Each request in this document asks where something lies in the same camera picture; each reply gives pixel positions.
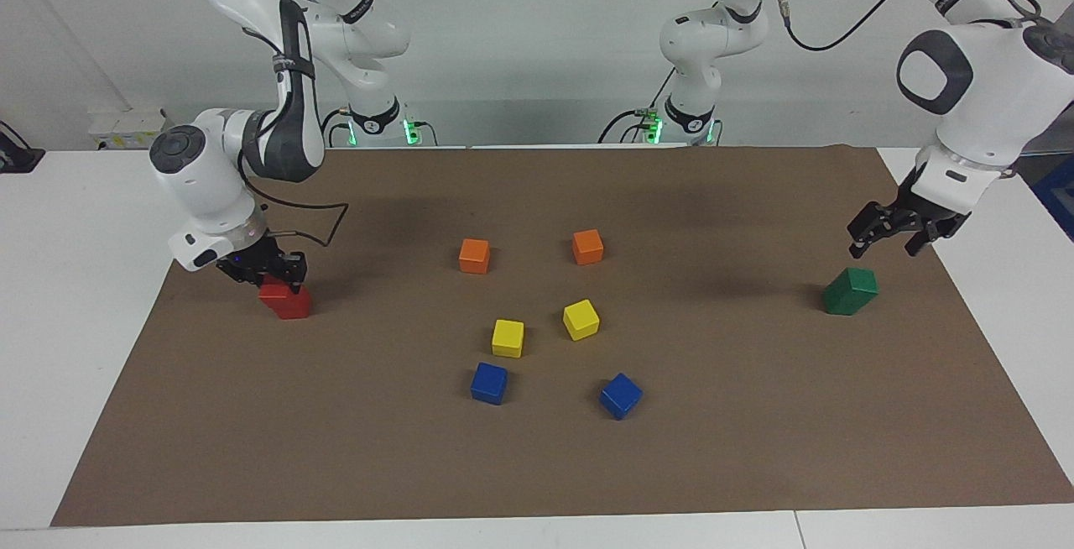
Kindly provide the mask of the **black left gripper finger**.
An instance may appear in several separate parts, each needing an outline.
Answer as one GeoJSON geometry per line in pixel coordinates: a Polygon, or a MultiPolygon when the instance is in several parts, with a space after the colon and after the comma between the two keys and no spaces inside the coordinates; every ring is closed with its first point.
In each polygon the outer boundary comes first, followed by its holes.
{"type": "Polygon", "coordinates": [[[916,232],[905,244],[905,251],[910,257],[917,257],[928,244],[943,237],[945,237],[945,220],[919,220],[916,232]]]}
{"type": "Polygon", "coordinates": [[[861,259],[863,254],[883,239],[885,232],[885,207],[879,202],[868,202],[847,225],[852,240],[848,252],[853,259],[861,259]]]}

